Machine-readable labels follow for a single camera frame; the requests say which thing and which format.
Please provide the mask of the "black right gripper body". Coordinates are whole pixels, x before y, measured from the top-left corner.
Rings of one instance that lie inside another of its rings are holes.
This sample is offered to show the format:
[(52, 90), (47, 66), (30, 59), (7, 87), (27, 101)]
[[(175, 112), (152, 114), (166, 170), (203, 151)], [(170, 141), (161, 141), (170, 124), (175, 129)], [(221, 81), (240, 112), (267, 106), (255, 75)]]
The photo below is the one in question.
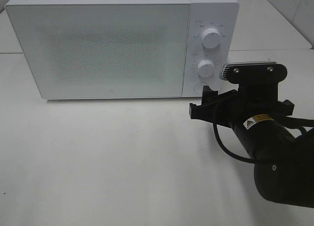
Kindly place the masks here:
[(294, 104), (278, 101), (278, 89), (242, 88), (218, 94), (207, 104), (190, 104), (191, 119), (213, 124), (214, 135), (220, 148), (230, 157), (243, 157), (231, 152), (218, 133), (218, 126), (230, 128), (246, 150), (249, 160), (281, 160), (294, 142), (293, 135), (279, 121), (281, 116), (292, 115)]

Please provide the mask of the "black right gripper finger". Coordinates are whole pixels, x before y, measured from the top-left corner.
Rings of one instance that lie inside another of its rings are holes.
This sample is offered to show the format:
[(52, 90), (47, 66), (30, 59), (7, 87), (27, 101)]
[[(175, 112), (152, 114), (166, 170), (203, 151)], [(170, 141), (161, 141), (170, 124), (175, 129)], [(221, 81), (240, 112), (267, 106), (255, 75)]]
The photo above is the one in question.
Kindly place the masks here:
[(218, 91), (212, 90), (208, 85), (203, 86), (201, 104), (207, 104), (218, 96)]

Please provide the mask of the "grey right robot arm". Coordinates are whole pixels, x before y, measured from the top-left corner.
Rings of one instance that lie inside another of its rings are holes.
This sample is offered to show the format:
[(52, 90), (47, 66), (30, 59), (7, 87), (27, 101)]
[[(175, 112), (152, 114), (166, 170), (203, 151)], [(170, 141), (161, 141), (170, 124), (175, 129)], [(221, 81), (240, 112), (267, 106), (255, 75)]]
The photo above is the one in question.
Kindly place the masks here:
[[(278, 86), (240, 85), (219, 93), (203, 87), (201, 104), (190, 104), (191, 119), (213, 125), (220, 148), (230, 157), (253, 164), (259, 194), (275, 203), (314, 205), (314, 122), (292, 117), (294, 105), (278, 100)], [(233, 130), (247, 157), (231, 152), (218, 126)]]

